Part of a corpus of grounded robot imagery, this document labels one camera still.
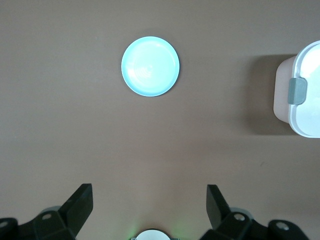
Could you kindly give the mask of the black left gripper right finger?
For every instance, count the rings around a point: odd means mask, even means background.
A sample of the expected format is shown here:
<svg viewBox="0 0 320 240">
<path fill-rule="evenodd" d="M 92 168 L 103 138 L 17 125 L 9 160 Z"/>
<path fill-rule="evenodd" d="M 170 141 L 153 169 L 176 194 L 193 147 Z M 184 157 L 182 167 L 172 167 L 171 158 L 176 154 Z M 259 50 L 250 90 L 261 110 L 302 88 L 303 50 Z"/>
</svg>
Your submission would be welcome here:
<svg viewBox="0 0 320 240">
<path fill-rule="evenodd" d="M 275 219 L 264 226 L 249 212 L 230 208 L 218 186 L 206 188 L 206 212 L 211 224 L 202 240 L 306 240 L 307 235 L 294 223 Z"/>
</svg>

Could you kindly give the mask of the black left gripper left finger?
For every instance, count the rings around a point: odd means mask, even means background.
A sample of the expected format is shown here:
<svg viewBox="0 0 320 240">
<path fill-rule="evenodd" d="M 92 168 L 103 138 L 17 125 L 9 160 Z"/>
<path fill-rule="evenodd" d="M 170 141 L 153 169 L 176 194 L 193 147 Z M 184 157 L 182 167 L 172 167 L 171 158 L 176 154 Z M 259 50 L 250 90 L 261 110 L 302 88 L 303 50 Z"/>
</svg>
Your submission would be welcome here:
<svg viewBox="0 0 320 240">
<path fill-rule="evenodd" d="M 19 225 L 13 217 L 0 219 L 2 240 L 75 240 L 94 207 L 93 187 L 82 184 L 61 206 L 44 209 Z"/>
</svg>

